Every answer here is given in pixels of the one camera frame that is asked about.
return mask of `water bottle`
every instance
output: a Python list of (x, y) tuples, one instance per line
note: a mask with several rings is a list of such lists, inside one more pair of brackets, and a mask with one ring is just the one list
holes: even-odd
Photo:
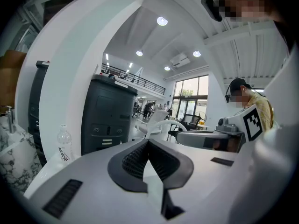
[(72, 162), (71, 135), (67, 132), (66, 125), (60, 126), (60, 132), (57, 135), (58, 151), (62, 163), (68, 165)]

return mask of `ceiling light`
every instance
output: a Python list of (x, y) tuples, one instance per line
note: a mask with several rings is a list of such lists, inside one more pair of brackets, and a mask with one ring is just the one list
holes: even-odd
[(158, 17), (157, 19), (157, 23), (160, 25), (160, 26), (165, 26), (168, 21), (164, 18), (164, 17)]
[(201, 53), (199, 52), (199, 51), (194, 51), (193, 52), (193, 55), (195, 56), (195, 57), (200, 57), (201, 56)]

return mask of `cardboard box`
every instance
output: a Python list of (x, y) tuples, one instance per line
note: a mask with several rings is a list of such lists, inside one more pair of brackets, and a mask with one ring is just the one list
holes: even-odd
[(27, 53), (7, 50), (0, 59), (0, 105), (14, 107), (15, 90)]

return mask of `metal railing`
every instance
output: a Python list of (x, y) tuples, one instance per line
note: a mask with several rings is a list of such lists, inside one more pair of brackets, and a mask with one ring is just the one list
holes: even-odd
[(139, 76), (136, 76), (134, 74), (131, 73), (127, 73), (124, 70), (118, 69), (116, 67), (113, 66), (107, 66), (106, 64), (102, 63), (102, 73), (106, 73), (106, 74), (113, 74), (116, 77), (119, 77), (120, 79), (124, 79), (126, 81), (129, 81), (131, 83), (143, 86), (145, 88), (148, 88), (152, 91), (158, 92), (160, 94), (165, 93), (165, 88), (162, 86), (159, 86), (155, 83), (152, 83), (151, 81), (148, 81), (146, 79), (143, 79)]

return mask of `yellow shirt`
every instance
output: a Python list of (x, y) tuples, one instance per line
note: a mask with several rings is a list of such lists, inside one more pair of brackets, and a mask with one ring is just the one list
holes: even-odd
[(249, 100), (245, 108), (249, 108), (256, 104), (257, 112), (261, 118), (263, 131), (267, 131), (273, 126), (273, 110), (269, 100), (266, 97), (254, 93), (254, 96)]

